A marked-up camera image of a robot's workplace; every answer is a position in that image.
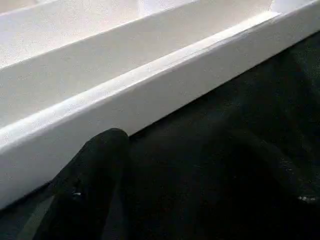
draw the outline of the black cloth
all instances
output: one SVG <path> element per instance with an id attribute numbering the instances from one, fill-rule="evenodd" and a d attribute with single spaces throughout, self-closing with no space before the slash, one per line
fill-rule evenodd
<path id="1" fill-rule="evenodd" d="M 317 33 L 131 136 L 103 239 L 318 239 L 298 197 L 319 193 L 319 56 Z M 0 213 L 1 240 L 41 194 Z"/>

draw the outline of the white plastic surface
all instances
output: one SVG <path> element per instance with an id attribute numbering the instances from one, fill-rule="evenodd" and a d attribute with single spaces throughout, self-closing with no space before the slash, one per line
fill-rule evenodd
<path id="1" fill-rule="evenodd" d="M 293 11 L 314 0 L 273 0 L 271 10 L 279 13 Z"/>
<path id="2" fill-rule="evenodd" d="M 45 6 L 51 4 L 54 7 L 57 1 Z M 200 0 L 4 67 L 0 72 L 0 128 L 232 27 L 266 11 L 270 4 L 271 0 Z M 53 9 L 50 8 L 51 14 L 55 13 Z M 108 11 L 111 14 L 112 8 L 108 8 Z M 102 19 L 103 14 L 99 14 L 97 18 Z M 59 22 L 59 25 L 68 26 L 64 32 L 59 32 L 62 36 L 57 36 L 55 32 L 55 28 L 59 29 L 61 26 L 51 25 L 52 21 L 54 19 L 48 20 L 45 25 L 45 30 L 50 34 L 41 33 L 41 41 L 51 48 L 58 44 L 60 37 L 61 40 L 65 35 L 78 37 L 75 35 L 76 30 L 68 31 L 72 24 L 76 24 L 72 22 L 77 21 L 73 19 L 73 15 Z M 36 43 L 24 44 L 32 42 L 35 35 L 40 34 L 34 33 L 38 30 L 37 26 L 33 26 L 32 31 L 25 35 L 20 35 L 17 34 L 17 29 L 22 22 L 17 20 L 10 24 L 15 30 L 10 30 L 4 38 L 0 38 L 1 44 L 5 46 L 0 48 L 0 51 L 4 51 L 1 53 L 4 57 L 2 60 L 0 58 L 2 63 L 5 59 L 17 60 L 24 55 L 24 51 L 34 53 L 39 50 Z M 97 27 L 89 20 L 83 24 L 92 26 L 93 29 Z M 13 41 L 13 46 L 8 45 L 10 41 Z M 13 58 L 6 58 L 11 53 L 15 54 Z"/>

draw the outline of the black fabric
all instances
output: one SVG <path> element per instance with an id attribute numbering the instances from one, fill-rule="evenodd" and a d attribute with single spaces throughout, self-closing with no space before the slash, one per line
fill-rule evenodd
<path id="1" fill-rule="evenodd" d="M 318 239 L 319 43 L 317 33 L 130 137 L 103 239 L 125 239 L 123 222 L 129 239 Z M 15 239 L 34 198 L 2 212 L 0 239 Z"/>
<path id="2" fill-rule="evenodd" d="M 18 240 L 101 239 L 129 143 L 116 128 L 89 140 L 46 188 Z"/>

